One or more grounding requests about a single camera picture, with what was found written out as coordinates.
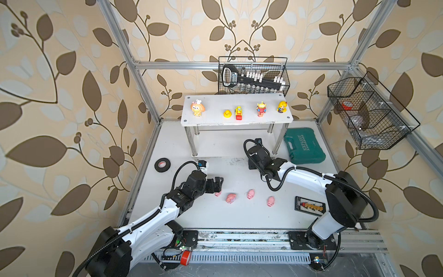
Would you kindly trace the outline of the orange cat toy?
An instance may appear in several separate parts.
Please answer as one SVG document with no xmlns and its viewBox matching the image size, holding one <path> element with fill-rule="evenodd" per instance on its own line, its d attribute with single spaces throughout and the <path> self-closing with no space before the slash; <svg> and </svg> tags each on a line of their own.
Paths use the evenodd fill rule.
<svg viewBox="0 0 443 277">
<path fill-rule="evenodd" d="M 192 112 L 193 112 L 193 115 L 194 115 L 195 117 L 200 117 L 200 116 L 203 115 L 203 112 L 205 112 L 205 107 L 204 107 L 204 105 L 202 104 L 202 101 L 199 100 L 199 99 L 193 101 L 193 102 L 191 103 L 190 108 L 191 108 L 191 110 L 192 110 Z"/>
</svg>

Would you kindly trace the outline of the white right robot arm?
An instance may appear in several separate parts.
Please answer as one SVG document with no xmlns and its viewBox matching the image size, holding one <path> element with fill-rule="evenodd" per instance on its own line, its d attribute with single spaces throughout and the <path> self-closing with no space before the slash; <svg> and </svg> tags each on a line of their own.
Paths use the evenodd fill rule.
<svg viewBox="0 0 443 277">
<path fill-rule="evenodd" d="M 272 158 L 270 152 L 257 143 L 250 149 L 244 146 L 243 150 L 249 168 L 258 170 L 271 191 L 277 192 L 285 183 L 290 183 L 317 193 L 325 201 L 325 212 L 305 231 L 304 241 L 312 248 L 319 248 L 334 234 L 365 221 L 362 214 L 372 204 L 371 199 L 340 174 L 325 174 L 282 158 Z"/>
</svg>

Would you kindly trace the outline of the yellow red toy car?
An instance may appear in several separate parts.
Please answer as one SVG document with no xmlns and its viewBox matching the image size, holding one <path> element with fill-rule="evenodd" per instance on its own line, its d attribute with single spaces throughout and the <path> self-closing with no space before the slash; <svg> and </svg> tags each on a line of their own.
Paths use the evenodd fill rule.
<svg viewBox="0 0 443 277">
<path fill-rule="evenodd" d="M 235 108 L 235 119 L 238 121 L 242 120 L 242 107 L 241 106 L 237 106 Z"/>
</svg>

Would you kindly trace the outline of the yellow bear toy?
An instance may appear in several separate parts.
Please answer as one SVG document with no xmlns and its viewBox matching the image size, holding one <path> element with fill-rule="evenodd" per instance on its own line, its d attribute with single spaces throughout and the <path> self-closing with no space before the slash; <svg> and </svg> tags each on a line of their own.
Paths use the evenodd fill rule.
<svg viewBox="0 0 443 277">
<path fill-rule="evenodd" d="M 278 104 L 278 113 L 285 113 L 287 111 L 287 102 L 281 101 Z"/>
</svg>

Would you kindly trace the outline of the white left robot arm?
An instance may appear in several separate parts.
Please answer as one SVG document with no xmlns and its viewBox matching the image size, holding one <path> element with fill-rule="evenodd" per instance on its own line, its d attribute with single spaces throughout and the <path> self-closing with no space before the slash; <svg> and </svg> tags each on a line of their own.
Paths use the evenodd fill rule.
<svg viewBox="0 0 443 277">
<path fill-rule="evenodd" d="M 223 181 L 222 177 L 208 179 L 201 170 L 193 171 L 179 187 L 163 194 L 152 211 L 126 226 L 104 229 L 73 276 L 86 271 L 91 277 L 125 277 L 148 256 L 158 261 L 158 250 L 182 249 L 188 240 L 177 218 L 200 196 L 219 193 Z"/>
</svg>

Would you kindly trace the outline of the alien figure toy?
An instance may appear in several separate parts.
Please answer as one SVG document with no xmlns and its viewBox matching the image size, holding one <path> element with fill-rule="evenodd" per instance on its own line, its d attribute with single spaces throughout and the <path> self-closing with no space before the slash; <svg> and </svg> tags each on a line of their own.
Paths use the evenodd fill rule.
<svg viewBox="0 0 443 277">
<path fill-rule="evenodd" d="M 257 104 L 257 115 L 258 117 L 263 117 L 266 113 L 266 104 L 264 102 Z"/>
</svg>

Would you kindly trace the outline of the yellow rubber duck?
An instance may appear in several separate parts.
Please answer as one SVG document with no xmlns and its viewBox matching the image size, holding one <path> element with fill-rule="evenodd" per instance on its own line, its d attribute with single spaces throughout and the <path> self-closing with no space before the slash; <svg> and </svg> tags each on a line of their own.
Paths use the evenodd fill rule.
<svg viewBox="0 0 443 277">
<path fill-rule="evenodd" d="M 225 110 L 223 116 L 225 118 L 230 118 L 232 116 L 232 112 L 230 110 Z"/>
</svg>

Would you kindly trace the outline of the large pink pig toy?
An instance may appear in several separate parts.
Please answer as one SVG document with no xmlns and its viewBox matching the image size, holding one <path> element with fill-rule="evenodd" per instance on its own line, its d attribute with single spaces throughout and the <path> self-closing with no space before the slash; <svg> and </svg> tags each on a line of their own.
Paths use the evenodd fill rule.
<svg viewBox="0 0 443 277">
<path fill-rule="evenodd" d="M 226 197 L 226 202 L 228 204 L 232 204 L 234 203 L 236 200 L 236 194 L 235 193 L 230 193 L 227 197 Z"/>
</svg>

